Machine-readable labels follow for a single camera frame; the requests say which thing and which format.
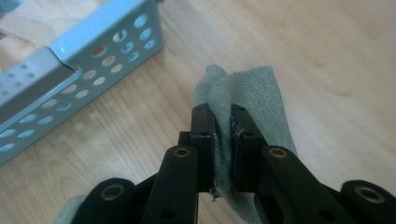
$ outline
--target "wooden table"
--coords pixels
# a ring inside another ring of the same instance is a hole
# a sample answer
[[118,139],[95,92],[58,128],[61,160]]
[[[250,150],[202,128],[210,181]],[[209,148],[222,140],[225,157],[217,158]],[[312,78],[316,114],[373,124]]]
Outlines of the wooden table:
[[[396,195],[395,9],[368,0],[165,1],[164,49],[0,167],[0,222],[51,223],[103,180],[155,174],[190,128],[209,64],[271,65],[299,157],[318,180],[340,189],[364,179]],[[243,222],[211,200],[200,196],[199,223]]]

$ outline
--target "wooden surface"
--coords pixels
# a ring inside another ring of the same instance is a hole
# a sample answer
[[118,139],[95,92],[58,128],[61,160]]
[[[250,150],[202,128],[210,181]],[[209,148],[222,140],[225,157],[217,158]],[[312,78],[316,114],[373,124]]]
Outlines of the wooden surface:
[[[156,173],[190,128],[194,87],[212,63],[274,68],[299,157],[319,181],[340,189],[365,179],[396,195],[395,9],[394,1],[165,1],[164,49],[0,167],[0,223],[51,223],[103,180]],[[199,223],[241,222],[226,202],[201,195]]]

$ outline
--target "black plastic part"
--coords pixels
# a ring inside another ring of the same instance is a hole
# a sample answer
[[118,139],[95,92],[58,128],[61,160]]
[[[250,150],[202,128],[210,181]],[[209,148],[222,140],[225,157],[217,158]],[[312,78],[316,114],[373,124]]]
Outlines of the black plastic part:
[[188,145],[190,143],[190,132],[180,132],[177,145]]
[[127,221],[125,215],[129,213],[128,205],[133,195],[134,184],[129,180],[112,178],[104,181],[91,191],[79,207],[72,224],[123,223]]
[[284,215],[272,194],[254,194],[254,204],[262,223],[283,223]]
[[[79,207],[72,224],[140,223],[156,175],[134,186],[125,179],[112,178],[97,185]],[[123,193],[114,200],[104,200]]]
[[348,181],[337,199],[359,223],[396,223],[396,198],[375,184]]
[[268,146],[248,111],[232,105],[233,184],[238,191],[255,192],[259,176],[259,154]]
[[[259,194],[274,197],[283,223],[356,223],[332,194],[320,184],[300,160],[286,148],[265,147],[260,155],[261,184]],[[258,200],[258,211],[267,207]],[[268,217],[260,213],[262,222]]]
[[209,192],[214,188],[214,134],[215,119],[208,104],[196,106],[191,113],[190,145],[199,153],[198,191]]
[[198,155],[193,147],[171,147],[148,198],[141,223],[196,223]]

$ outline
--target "gray cloth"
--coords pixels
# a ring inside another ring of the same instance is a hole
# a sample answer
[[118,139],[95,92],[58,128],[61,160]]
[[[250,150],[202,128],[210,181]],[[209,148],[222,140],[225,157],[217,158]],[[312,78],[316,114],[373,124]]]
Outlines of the gray cloth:
[[239,193],[231,181],[231,105],[241,105],[253,117],[269,145],[296,153],[283,107],[282,97],[271,67],[259,67],[228,75],[210,65],[195,89],[195,104],[208,103],[219,124],[215,149],[215,177],[218,191],[247,223],[260,223],[253,194]]
[[87,196],[81,195],[75,198],[69,199],[69,201],[64,205],[61,213],[53,221],[54,224],[70,224],[73,221],[73,217],[79,206],[84,202]]

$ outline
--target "perforated metal basket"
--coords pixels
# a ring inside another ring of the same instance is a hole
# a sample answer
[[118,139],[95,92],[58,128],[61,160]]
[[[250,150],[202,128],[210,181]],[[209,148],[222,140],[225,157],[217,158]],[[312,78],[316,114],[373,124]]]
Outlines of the perforated metal basket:
[[112,0],[0,75],[0,164],[163,47],[157,1]]

